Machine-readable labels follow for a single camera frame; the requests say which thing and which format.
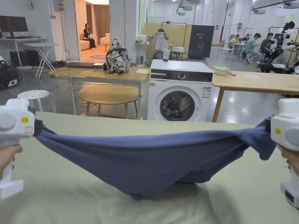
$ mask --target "curtain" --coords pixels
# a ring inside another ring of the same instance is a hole
[[[87,16],[87,23],[89,24],[89,31],[92,33],[92,16],[91,16],[91,5],[86,4],[86,16]]]
[[[105,36],[105,33],[109,33],[110,14],[108,5],[94,5],[95,25],[97,28],[97,38],[100,42],[100,38]]]

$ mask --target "black poster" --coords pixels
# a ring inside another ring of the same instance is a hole
[[[188,57],[203,59],[210,57],[214,26],[192,25]]]

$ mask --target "floral backpack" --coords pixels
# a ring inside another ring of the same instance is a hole
[[[109,73],[126,73],[130,70],[130,60],[128,56],[128,51],[123,46],[119,45],[117,39],[112,41],[112,45],[107,51],[106,62],[103,65],[103,69]]]

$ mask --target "white sofa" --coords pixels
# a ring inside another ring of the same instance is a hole
[[[97,36],[90,34],[90,38],[94,39],[95,45],[97,46]],[[90,48],[89,41],[84,40],[84,32],[80,33],[80,47],[81,50],[86,50]]]
[[[105,37],[100,38],[100,44],[110,43],[110,33],[105,33]]]

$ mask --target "doorway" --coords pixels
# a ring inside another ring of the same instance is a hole
[[[103,63],[110,47],[109,5],[75,0],[75,10],[80,61]],[[87,34],[84,36],[86,24],[88,24],[88,40],[86,40]]]

